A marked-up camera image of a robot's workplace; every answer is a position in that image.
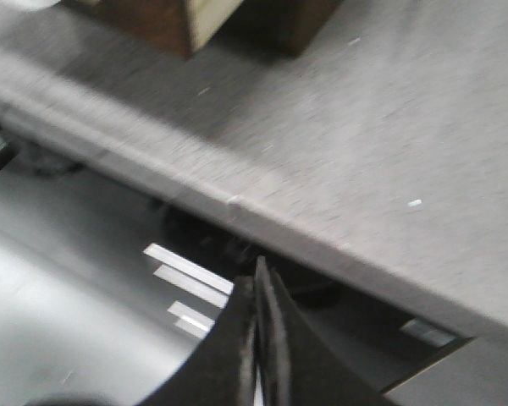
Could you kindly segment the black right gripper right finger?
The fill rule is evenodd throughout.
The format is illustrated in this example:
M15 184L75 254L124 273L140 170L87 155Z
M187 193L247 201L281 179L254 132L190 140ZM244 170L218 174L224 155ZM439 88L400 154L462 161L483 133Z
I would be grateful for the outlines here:
M326 347L298 311L280 276L270 272L288 335L291 405L392 405Z

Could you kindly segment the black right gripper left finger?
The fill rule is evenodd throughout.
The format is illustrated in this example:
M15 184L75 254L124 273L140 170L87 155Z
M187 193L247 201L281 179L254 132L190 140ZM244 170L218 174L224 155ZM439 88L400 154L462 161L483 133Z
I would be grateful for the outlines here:
M252 277L238 277L211 331L143 405L253 405L257 311Z

